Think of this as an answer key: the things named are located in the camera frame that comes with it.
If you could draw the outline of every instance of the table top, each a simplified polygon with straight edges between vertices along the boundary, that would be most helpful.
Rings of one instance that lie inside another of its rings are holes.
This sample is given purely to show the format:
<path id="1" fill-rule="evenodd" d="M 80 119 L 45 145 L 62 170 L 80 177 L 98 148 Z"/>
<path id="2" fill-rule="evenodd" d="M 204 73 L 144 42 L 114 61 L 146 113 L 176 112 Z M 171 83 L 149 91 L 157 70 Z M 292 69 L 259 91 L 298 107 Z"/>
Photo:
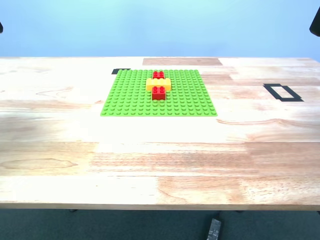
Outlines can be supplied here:
<path id="1" fill-rule="evenodd" d="M 197 69 L 218 116 L 101 117 L 122 68 Z M 320 211 L 315 60 L 8 57 L 0 83 L 0 208 Z"/>

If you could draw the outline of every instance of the black object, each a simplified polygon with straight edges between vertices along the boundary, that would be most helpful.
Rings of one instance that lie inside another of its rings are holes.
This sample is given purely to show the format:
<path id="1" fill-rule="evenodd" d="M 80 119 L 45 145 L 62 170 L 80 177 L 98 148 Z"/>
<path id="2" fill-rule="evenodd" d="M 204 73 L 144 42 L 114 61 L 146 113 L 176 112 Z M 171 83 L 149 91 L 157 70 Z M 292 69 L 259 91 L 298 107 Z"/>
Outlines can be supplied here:
<path id="1" fill-rule="evenodd" d="M 131 68 L 115 68 L 111 74 L 118 74 L 119 70 L 130 70 Z"/>
<path id="2" fill-rule="evenodd" d="M 310 32 L 320 37 L 320 7 L 310 26 Z"/>
<path id="3" fill-rule="evenodd" d="M 279 99 L 281 102 L 303 102 L 301 97 L 296 94 L 290 87 L 282 86 L 281 84 L 263 84 L 264 88 L 275 98 Z M 292 97 L 281 97 L 272 87 L 282 87 L 286 90 Z"/>

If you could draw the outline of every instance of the black rectangle tape outline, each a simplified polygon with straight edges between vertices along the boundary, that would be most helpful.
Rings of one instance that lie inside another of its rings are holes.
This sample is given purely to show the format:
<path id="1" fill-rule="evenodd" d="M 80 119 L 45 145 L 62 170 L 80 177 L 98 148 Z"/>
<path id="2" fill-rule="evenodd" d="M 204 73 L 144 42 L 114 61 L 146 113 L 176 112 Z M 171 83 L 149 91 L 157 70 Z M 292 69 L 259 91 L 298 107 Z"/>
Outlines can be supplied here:
<path id="1" fill-rule="evenodd" d="M 282 86 L 279 83 L 265 83 L 263 86 L 275 99 L 279 99 L 281 102 L 304 102 L 301 97 L 288 86 Z M 292 97 L 281 97 L 272 87 L 282 87 Z"/>

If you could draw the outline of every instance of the green lego baseplate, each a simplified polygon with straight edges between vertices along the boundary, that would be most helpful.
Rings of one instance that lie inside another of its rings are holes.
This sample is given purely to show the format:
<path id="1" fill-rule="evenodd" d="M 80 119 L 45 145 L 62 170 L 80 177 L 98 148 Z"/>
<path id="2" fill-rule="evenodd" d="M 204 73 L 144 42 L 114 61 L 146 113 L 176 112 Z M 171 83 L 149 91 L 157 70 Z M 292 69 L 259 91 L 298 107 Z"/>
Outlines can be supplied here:
<path id="1" fill-rule="evenodd" d="M 152 100 L 146 81 L 154 71 L 171 79 L 165 100 Z M 119 70 L 101 116 L 217 116 L 198 70 Z"/>

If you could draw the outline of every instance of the yellow lego brick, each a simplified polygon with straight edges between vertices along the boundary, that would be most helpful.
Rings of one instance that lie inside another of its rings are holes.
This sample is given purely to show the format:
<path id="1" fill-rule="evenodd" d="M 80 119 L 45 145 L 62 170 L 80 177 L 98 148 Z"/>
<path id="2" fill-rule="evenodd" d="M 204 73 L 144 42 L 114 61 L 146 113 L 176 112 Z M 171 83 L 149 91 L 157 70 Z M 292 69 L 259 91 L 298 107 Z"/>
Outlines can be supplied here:
<path id="1" fill-rule="evenodd" d="M 170 78 L 148 78 L 145 84 L 146 90 L 151 91 L 153 87 L 165 87 L 166 91 L 171 91 L 171 79 Z"/>

